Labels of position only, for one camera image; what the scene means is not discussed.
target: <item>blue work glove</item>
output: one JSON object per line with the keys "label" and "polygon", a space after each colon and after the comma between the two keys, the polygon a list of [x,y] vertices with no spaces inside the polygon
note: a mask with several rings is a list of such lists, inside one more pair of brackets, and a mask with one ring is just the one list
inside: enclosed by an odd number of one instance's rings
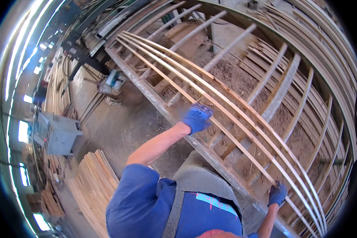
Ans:
{"label": "blue work glove", "polygon": [[213,110],[206,106],[200,105],[198,102],[192,104],[187,112],[185,118],[182,120],[190,127],[190,134],[192,135],[198,131],[202,131],[211,125],[209,118],[213,115]]}
{"label": "blue work glove", "polygon": [[267,207],[269,207],[273,203],[277,203],[280,206],[280,204],[282,204],[286,196],[287,196],[286,186],[283,183],[276,181],[276,187],[274,185],[271,186]]}

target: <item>gray apron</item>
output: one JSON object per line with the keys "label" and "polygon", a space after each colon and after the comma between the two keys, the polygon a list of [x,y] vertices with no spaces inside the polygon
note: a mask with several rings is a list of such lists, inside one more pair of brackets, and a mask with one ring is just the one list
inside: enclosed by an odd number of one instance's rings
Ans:
{"label": "gray apron", "polygon": [[177,183],[176,196],[162,238],[175,237],[185,192],[211,193],[214,196],[233,201],[238,208],[238,216],[242,224],[242,235],[246,236],[241,208],[233,190],[196,150],[190,153],[173,176],[173,180]]}

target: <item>blue t-shirt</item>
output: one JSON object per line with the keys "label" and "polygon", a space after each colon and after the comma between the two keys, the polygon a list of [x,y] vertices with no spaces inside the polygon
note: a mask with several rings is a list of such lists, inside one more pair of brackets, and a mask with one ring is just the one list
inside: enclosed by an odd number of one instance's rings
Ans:
{"label": "blue t-shirt", "polygon": [[[127,165],[106,210],[109,237],[160,238],[175,195],[175,181],[159,180],[159,174],[147,166]],[[242,236],[242,225],[235,209],[230,200],[196,191],[186,192],[176,238],[193,238],[213,229]]]}

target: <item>printed graphic on shirt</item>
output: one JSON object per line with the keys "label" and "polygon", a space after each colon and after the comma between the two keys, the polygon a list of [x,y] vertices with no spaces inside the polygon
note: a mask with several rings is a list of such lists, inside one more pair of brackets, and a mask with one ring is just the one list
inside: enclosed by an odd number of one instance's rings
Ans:
{"label": "printed graphic on shirt", "polygon": [[214,197],[210,197],[210,196],[205,195],[203,193],[194,193],[194,194],[196,195],[196,199],[197,200],[201,200],[201,201],[209,203],[210,204],[210,210],[214,206],[214,207],[217,207],[217,208],[222,209],[224,211],[232,213],[233,215],[235,215],[236,218],[238,217],[237,212],[230,205],[225,204],[223,202],[220,202],[218,199],[216,199]]}

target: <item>hand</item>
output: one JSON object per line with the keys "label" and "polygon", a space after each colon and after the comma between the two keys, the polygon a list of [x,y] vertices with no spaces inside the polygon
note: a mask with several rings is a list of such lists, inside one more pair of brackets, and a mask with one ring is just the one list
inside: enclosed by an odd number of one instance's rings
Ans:
{"label": "hand", "polygon": [[271,186],[267,207],[269,207],[273,203],[277,203],[280,206],[280,204],[283,202],[286,196],[287,196],[286,186],[283,183],[276,181],[276,187],[274,185]]}
{"label": "hand", "polygon": [[208,119],[213,115],[213,110],[206,106],[200,105],[198,102],[190,106],[185,118],[182,120],[190,127],[190,134],[193,135],[198,131],[202,131],[211,125]]}

